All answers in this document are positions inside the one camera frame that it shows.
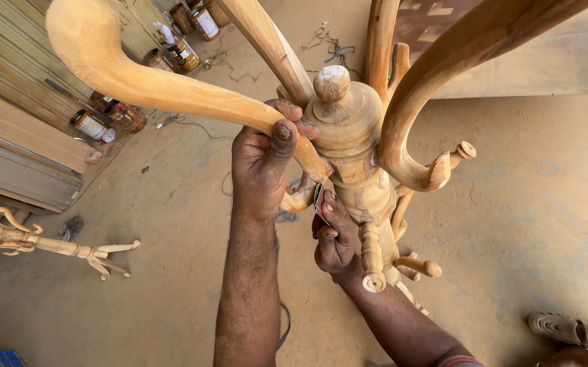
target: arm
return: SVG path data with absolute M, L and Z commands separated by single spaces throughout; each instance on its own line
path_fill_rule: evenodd
M 427 367 L 453 355 L 471 354 L 455 338 L 414 308 L 410 301 L 392 287 L 372 293 L 362 286 L 362 265 L 357 255 L 360 242 L 357 226 L 341 201 L 330 190 L 324 192 L 322 213 L 332 225 L 321 226 L 315 218 L 314 238 L 319 239 L 315 252 L 317 265 L 332 275 L 353 300 L 366 324 L 399 366 Z
M 302 119 L 299 107 L 268 101 L 287 119 L 271 138 L 244 127 L 233 141 L 233 212 L 217 314 L 215 366 L 275 366 L 280 337 L 280 297 L 274 219 L 285 193 L 284 170 L 298 132 L 319 130 Z

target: hairy forearm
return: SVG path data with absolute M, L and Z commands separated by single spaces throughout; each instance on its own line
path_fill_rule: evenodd
M 394 288 L 387 286 L 378 293 L 364 289 L 362 266 L 357 257 L 353 259 L 351 269 L 335 279 L 353 300 L 371 332 L 397 365 L 426 367 L 441 357 L 469 355 L 456 339 L 445 334 Z M 404 349 L 416 353 L 404 353 Z
M 275 364 L 280 336 L 273 221 L 256 222 L 233 205 L 217 315 L 215 366 Z

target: sandy floor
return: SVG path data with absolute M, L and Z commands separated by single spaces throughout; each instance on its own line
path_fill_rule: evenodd
M 303 65 L 323 66 L 325 45 L 300 46 L 326 20 L 343 46 L 357 47 L 349 65 L 363 70 L 369 2 L 303 3 L 264 3 Z M 313 4 L 317 11 L 309 18 L 291 17 Z M 238 30 L 224 30 L 222 42 L 220 59 L 236 69 L 235 78 L 266 69 Z M 218 40 L 192 43 L 202 57 L 220 49 Z M 220 61 L 193 76 L 258 100 L 276 96 L 271 71 L 240 82 L 230 71 Z M 77 240 L 87 245 L 140 239 L 142 246 L 113 256 L 133 276 L 113 274 L 102 282 L 75 257 L 0 254 L 0 350 L 17 349 L 29 366 L 212 362 L 230 210 L 222 182 L 239 127 L 173 117 L 183 121 L 153 113 L 68 212 L 31 218 L 48 237 L 58 237 L 64 221 L 81 215 L 86 225 Z M 178 122 L 204 125 L 214 138 Z M 156 130 L 159 123 L 165 125 Z M 402 254 L 415 250 L 435 259 L 444 274 L 408 287 L 484 363 L 529 366 L 558 349 L 530 332 L 529 313 L 588 320 L 588 96 L 432 101 L 412 129 L 409 149 L 427 163 L 461 140 L 476 146 L 478 157 L 462 163 L 445 188 L 414 196 L 399 241 Z M 292 163 L 288 180 L 299 174 Z M 299 221 L 277 225 L 280 291 L 292 317 L 278 364 L 389 361 L 350 300 L 314 264 L 311 220 L 308 209 Z

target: sandal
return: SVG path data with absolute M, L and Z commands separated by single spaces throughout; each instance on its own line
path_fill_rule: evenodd
M 584 341 L 580 340 L 575 332 L 578 323 L 584 326 L 586 333 Z M 588 349 L 588 322 L 586 321 L 575 320 L 557 313 L 537 312 L 530 315 L 528 324 L 536 335 Z

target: hand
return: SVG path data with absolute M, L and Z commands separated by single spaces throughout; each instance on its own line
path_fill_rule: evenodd
M 353 223 L 344 205 L 330 190 L 323 191 L 323 217 L 312 221 L 312 238 L 319 240 L 314 251 L 314 260 L 324 272 L 334 278 L 356 271 L 361 265 L 355 254 L 361 248 L 357 236 L 357 225 Z
M 300 107 L 285 99 L 265 102 L 282 113 L 272 137 L 244 127 L 233 140 L 233 211 L 256 221 L 274 221 L 285 195 L 285 167 L 298 144 L 297 131 L 309 139 L 319 128 L 303 117 Z

